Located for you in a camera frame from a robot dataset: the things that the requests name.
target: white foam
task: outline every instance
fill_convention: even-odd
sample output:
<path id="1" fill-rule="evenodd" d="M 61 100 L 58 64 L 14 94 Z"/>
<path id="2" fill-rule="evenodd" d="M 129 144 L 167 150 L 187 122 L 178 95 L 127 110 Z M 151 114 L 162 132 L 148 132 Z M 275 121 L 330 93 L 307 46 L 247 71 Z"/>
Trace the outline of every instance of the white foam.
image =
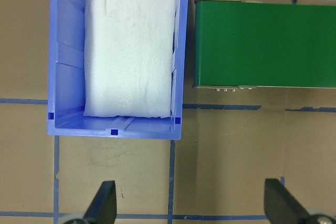
<path id="1" fill-rule="evenodd" d="M 175 0 L 86 0 L 89 116 L 169 117 Z"/>

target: plastic bin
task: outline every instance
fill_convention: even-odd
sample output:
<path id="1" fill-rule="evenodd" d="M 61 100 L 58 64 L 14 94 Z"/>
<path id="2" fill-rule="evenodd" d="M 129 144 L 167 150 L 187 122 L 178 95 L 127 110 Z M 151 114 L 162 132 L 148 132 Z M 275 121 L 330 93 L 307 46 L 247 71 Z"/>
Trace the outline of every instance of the plastic bin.
<path id="1" fill-rule="evenodd" d="M 170 118 L 83 116 L 85 0 L 50 0 L 47 132 L 50 135 L 181 139 L 188 0 L 176 0 Z"/>

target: green box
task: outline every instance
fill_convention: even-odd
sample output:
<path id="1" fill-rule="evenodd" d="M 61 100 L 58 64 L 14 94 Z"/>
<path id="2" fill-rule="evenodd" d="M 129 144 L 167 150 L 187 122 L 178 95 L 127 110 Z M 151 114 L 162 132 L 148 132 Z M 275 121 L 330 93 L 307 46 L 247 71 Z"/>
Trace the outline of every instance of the green box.
<path id="1" fill-rule="evenodd" d="M 335 6 L 195 3 L 195 87 L 336 87 Z"/>

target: dark blue square mark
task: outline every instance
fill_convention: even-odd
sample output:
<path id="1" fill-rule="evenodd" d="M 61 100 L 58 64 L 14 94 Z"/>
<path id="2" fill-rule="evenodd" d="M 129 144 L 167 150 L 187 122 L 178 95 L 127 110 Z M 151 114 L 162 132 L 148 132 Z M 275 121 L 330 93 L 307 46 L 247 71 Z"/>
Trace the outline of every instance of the dark blue square mark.
<path id="1" fill-rule="evenodd" d="M 181 124 L 181 118 L 175 118 L 175 124 Z"/>
<path id="2" fill-rule="evenodd" d="M 118 130 L 111 130 L 112 136 L 118 136 Z"/>
<path id="3" fill-rule="evenodd" d="M 173 33 L 173 53 L 175 51 L 175 33 Z"/>
<path id="4" fill-rule="evenodd" d="M 54 114 L 48 113 L 48 120 L 53 120 L 53 119 L 54 119 Z"/>

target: cardboard surface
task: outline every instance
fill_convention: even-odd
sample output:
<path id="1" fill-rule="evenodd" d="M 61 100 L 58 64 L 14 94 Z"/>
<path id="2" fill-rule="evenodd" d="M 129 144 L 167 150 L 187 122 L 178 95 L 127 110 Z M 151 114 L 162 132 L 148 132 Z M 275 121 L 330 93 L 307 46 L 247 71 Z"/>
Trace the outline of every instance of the cardboard surface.
<path id="1" fill-rule="evenodd" d="M 336 214 L 335 89 L 258 88 L 234 93 L 193 89 L 194 0 L 188 13 L 184 103 L 261 105 L 250 110 L 185 109 L 176 142 L 174 214 L 263 215 L 266 177 L 285 177 L 309 208 Z M 250 0 L 287 3 L 291 0 Z M 49 0 L 0 0 L 0 98 L 46 99 Z M 298 0 L 335 5 L 335 0 Z M 46 106 L 0 104 L 0 212 L 54 208 L 54 137 Z M 166 215 L 170 141 L 61 137 L 59 212 L 85 211 L 104 179 L 117 183 L 119 214 Z M 0 223 L 52 223 L 52 218 L 0 217 Z M 118 219 L 118 224 L 167 220 Z M 255 224 L 265 220 L 174 224 Z"/>

